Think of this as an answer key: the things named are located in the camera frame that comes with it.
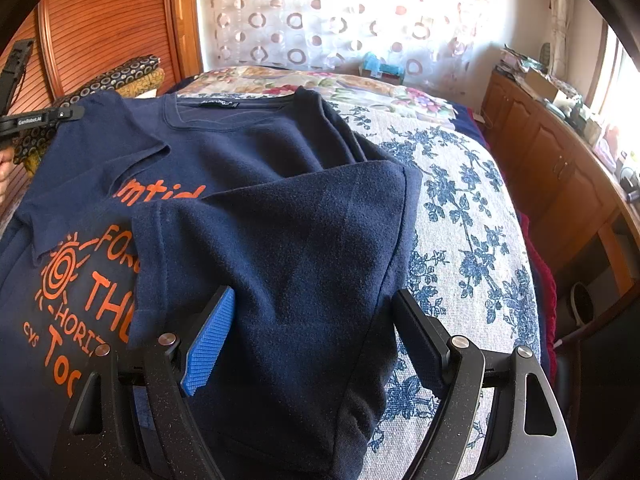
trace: metal screw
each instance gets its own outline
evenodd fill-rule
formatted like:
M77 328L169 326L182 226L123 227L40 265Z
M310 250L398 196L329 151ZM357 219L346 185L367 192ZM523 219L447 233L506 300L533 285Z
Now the metal screw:
M98 345L95 350L94 353L98 356L98 357L104 357L105 355L107 355L109 352L111 351L111 347L109 345L107 345L107 343L102 343L101 345Z
M524 357L525 359L529 359L533 355L531 348L529 348L528 346L518 346L516 351L518 352L518 355L520 355L520 357Z
M467 339L463 335L453 336L451 338L451 342L453 343L453 346L455 346L456 348L468 348L469 346L469 339Z
M175 343L175 334L172 334L171 332L164 333L158 338L158 342L162 346L171 346Z

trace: blue gripper pad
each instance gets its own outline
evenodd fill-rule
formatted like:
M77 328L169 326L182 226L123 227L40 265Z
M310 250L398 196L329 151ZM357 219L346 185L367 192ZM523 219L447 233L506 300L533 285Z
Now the blue gripper pad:
M236 294L232 288L226 287L187 350L180 386L188 396L191 397L209 380L213 365L231 328L235 307Z

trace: cabinet door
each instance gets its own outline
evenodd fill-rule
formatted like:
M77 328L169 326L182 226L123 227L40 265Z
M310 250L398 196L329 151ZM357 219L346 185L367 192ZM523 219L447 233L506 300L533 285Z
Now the cabinet door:
M615 208L612 190L598 182L600 171L594 160L577 155L561 173L558 193L532 225L531 240L554 273L596 235Z
M535 130L532 124L538 108L531 97L516 88L507 98L507 104L502 131L492 145L491 154L508 184L533 141Z
M493 74L489 81L489 86L482 102L482 116L484 117L485 130L484 138L489 146L493 147L495 141L500 137L502 122L504 120L505 108L508 106L508 88L500 76Z
M540 218L561 187L571 158L571 140L562 126L544 111L532 122L532 141L513 174L508 189L516 208L532 225Z

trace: bed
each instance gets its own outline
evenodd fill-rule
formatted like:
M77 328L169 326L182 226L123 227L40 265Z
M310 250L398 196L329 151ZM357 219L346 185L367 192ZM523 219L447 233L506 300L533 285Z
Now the bed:
M522 231L500 172L470 111L405 86L321 72L229 67L199 76L182 96L257 98L298 86L322 94L349 126L422 171L406 287L451 334L480 348L529 346L540 326ZM400 479L433 420L438 399L420 386L400 340L387 405L367 448L362 480ZM478 462L492 402L483 390L459 478Z

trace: curtain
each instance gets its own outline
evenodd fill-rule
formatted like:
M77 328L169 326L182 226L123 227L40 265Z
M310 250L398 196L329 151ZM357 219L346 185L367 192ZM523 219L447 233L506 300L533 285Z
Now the curtain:
M373 52L407 84L465 91L493 0L200 0L208 69L234 65L348 72Z
M551 0L551 55L549 73L563 80L567 76L569 47L567 31L574 15L574 0Z

